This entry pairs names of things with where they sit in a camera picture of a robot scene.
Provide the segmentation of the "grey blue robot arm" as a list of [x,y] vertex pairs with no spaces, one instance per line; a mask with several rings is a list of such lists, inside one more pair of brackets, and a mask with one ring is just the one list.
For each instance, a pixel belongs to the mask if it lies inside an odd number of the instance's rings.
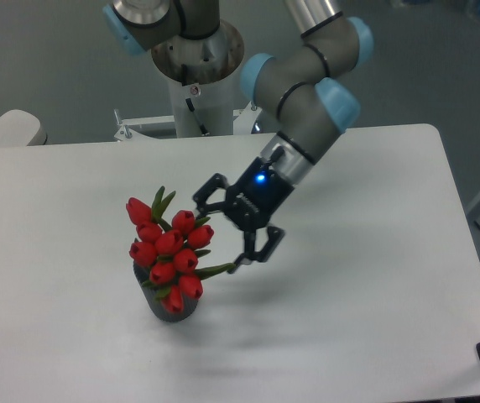
[[243,233],[236,265],[269,259],[284,231],[270,218],[360,112],[338,82],[373,53],[370,28],[346,18],[335,1],[289,1],[302,38],[288,59],[244,55],[240,33],[217,1],[113,1],[103,9],[130,54],[150,54],[167,80],[175,132],[181,138],[230,134],[231,78],[252,107],[273,116],[279,131],[233,184],[214,175],[193,196],[199,217],[220,212]]

